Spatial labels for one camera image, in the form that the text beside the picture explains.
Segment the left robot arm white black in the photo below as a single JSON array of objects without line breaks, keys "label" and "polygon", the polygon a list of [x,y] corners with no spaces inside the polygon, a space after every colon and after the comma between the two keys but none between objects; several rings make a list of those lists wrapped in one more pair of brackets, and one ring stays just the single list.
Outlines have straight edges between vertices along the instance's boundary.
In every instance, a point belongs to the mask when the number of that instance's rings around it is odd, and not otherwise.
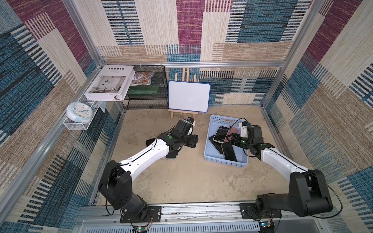
[{"label": "left robot arm white black", "polygon": [[98,191],[106,199],[106,204],[115,210],[126,210],[130,217],[141,222],[151,221],[149,205],[133,192],[132,183],[159,159],[175,159],[183,146],[195,148],[198,136],[193,134],[194,126],[193,118],[181,119],[137,154],[120,162],[108,162],[98,184]]}]

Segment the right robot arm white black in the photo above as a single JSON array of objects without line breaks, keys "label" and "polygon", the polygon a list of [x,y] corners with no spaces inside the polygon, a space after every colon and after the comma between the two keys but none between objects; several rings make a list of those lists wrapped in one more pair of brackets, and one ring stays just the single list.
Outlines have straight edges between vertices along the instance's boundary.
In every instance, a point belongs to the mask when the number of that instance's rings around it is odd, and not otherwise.
[{"label": "right robot arm white black", "polygon": [[304,217],[333,210],[324,174],[299,165],[272,144],[265,143],[259,126],[243,122],[239,133],[230,131],[227,139],[232,145],[273,167],[289,182],[287,194],[268,193],[256,197],[253,209],[258,217],[269,215],[272,211],[290,211]]}]

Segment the black phone without case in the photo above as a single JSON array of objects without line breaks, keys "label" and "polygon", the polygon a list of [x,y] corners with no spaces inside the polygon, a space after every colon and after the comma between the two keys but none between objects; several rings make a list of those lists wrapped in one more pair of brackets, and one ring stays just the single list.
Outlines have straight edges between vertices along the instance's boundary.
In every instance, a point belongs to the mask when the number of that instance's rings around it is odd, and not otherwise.
[{"label": "black phone without case", "polygon": [[215,149],[220,153],[220,154],[223,154],[223,150],[222,150],[222,147],[221,147],[221,143],[218,143],[218,142],[215,142],[213,140],[214,136],[211,136],[209,137],[209,141],[210,143],[215,147]]}]

